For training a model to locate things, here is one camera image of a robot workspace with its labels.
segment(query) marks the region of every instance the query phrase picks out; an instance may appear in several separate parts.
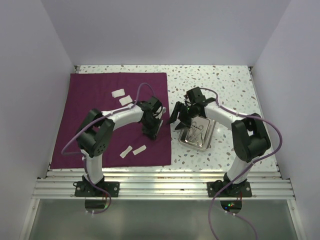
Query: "gray wall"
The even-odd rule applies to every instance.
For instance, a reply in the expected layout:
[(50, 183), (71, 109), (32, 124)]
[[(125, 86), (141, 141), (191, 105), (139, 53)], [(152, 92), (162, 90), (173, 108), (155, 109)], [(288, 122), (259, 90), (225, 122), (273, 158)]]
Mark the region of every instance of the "gray wall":
[(253, 68), (264, 115), (284, 135), (277, 160), (311, 240), (320, 239), (319, 9), (319, 0), (292, 0)]
[(74, 64), (252, 66), (290, 0), (42, 0)]
[(19, 238), (72, 64), (40, 0), (0, 1), (0, 238)]

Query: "white rectangular object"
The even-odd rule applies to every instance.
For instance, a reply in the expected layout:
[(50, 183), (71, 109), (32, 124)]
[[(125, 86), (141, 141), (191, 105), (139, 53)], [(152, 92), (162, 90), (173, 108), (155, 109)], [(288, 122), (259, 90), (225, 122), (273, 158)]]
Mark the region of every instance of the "white rectangular object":
[(124, 150), (124, 151), (120, 154), (120, 157), (124, 159), (125, 156), (127, 156), (127, 154), (130, 153), (130, 151), (131, 151), (132, 149), (133, 149), (132, 146), (129, 145), (129, 146), (126, 148), (126, 150)]
[(130, 95), (128, 95), (123, 98), (120, 98), (119, 102), (121, 103), (121, 106), (124, 106), (124, 105), (132, 103), (132, 99), (131, 99)]
[(143, 145), (143, 146), (139, 147), (138, 149), (134, 150), (133, 151), (133, 155), (137, 155), (137, 154), (143, 152), (146, 149), (147, 149), (146, 145)]
[(118, 98), (118, 97), (122, 97), (124, 95), (126, 95), (125, 90), (123, 88), (115, 90), (113, 92), (111, 92), (112, 97), (114, 98)]

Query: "maroon fabric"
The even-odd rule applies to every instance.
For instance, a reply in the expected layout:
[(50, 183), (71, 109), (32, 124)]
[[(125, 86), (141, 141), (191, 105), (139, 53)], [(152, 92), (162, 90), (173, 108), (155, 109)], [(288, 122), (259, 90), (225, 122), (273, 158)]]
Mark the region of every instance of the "maroon fabric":
[[(103, 154), (103, 167), (164, 166), (171, 164), (171, 133), (166, 124), (169, 119), (168, 85), (166, 73), (99, 73), (71, 74), (70, 86), (64, 113), (57, 135), (51, 169), (83, 168), (80, 155), (61, 155), (61, 150), (75, 135), (78, 127), (89, 110), (96, 108), (109, 111), (121, 108), (119, 99), (130, 95), (136, 99), (141, 83), (149, 83), (156, 97), (167, 108), (162, 117), (163, 125), (156, 140), (150, 140), (142, 133), (141, 123), (132, 123), (113, 132), (108, 149)], [(125, 96), (113, 98), (111, 92), (124, 89)], [(148, 86), (143, 86), (139, 100), (148, 100), (152, 96)], [(132, 151), (122, 159), (119, 154), (131, 145), (133, 150), (146, 145), (146, 150), (134, 156)], [(78, 152), (74, 142), (67, 152)]]

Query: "speckled table surface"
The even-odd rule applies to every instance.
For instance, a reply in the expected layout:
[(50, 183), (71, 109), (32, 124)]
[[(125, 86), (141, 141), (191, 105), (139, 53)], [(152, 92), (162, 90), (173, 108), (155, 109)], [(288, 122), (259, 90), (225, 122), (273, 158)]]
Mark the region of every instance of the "speckled table surface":
[[(247, 66), (226, 65), (82, 65), (79, 74), (98, 73), (167, 73), (169, 111), (184, 99), (193, 87), (210, 88), (218, 92), (220, 102), (242, 113), (261, 113)], [(171, 126), (171, 165), (150, 167), (114, 167), (109, 172), (226, 172), (234, 158), (232, 133), (217, 123), (211, 148), (197, 151), (178, 142), (180, 132)], [(274, 156), (255, 165), (252, 172), (277, 172)]]

